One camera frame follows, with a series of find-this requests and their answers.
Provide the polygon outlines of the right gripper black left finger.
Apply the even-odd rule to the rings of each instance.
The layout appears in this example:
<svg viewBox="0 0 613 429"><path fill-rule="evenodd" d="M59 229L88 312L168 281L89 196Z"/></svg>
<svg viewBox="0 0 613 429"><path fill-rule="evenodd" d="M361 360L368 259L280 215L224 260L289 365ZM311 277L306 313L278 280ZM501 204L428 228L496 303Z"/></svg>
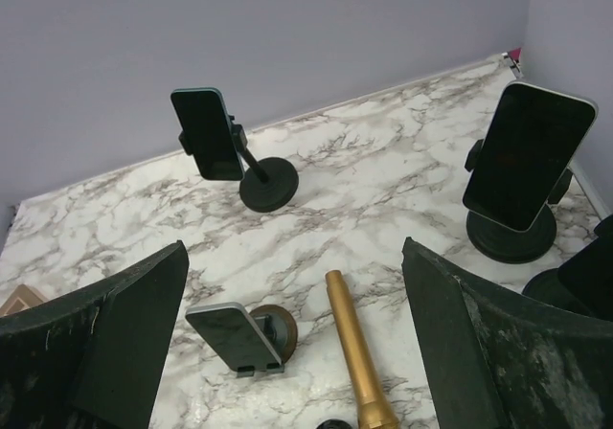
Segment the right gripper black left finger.
<svg viewBox="0 0 613 429"><path fill-rule="evenodd" d="M176 241L1 319L4 428L146 428L189 269Z"/></svg>

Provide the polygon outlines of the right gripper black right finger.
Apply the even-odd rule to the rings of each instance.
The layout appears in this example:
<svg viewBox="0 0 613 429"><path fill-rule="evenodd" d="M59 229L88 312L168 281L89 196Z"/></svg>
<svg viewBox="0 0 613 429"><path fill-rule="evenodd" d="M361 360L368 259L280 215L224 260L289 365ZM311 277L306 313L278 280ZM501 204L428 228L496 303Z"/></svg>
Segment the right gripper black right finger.
<svg viewBox="0 0 613 429"><path fill-rule="evenodd" d="M523 296L411 238L402 254L440 427L611 427L611 323Z"/></svg>

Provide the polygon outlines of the dark phone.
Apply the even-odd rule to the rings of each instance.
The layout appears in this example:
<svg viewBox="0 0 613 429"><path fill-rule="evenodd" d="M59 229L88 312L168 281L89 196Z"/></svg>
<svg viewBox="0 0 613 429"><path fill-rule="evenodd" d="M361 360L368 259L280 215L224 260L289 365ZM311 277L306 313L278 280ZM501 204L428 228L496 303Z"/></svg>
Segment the dark phone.
<svg viewBox="0 0 613 429"><path fill-rule="evenodd" d="M228 368L237 373L238 331L248 314L236 302L193 306L186 311L186 320Z"/></svg>

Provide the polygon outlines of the black round-base clamp stand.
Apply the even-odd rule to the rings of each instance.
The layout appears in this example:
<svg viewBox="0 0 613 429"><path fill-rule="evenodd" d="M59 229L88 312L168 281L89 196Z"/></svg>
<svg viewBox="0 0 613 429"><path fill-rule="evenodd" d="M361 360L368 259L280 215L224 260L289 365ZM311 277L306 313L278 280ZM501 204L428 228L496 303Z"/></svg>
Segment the black round-base clamp stand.
<svg viewBox="0 0 613 429"><path fill-rule="evenodd" d="M257 160L248 148L243 127L232 123L232 136L244 174L238 183L238 194L243 204L257 213L280 209L293 198L299 186L296 168L286 159L267 157Z"/></svg>

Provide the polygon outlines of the black phone teal edge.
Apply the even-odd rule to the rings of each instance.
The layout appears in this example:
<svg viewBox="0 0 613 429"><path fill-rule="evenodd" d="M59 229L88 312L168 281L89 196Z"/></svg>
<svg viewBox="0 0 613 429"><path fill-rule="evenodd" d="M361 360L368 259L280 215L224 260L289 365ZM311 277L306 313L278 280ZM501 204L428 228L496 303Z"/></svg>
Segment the black phone teal edge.
<svg viewBox="0 0 613 429"><path fill-rule="evenodd" d="M240 181L244 170L221 92L214 87L176 89L170 100L181 125L181 144L210 181Z"/></svg>

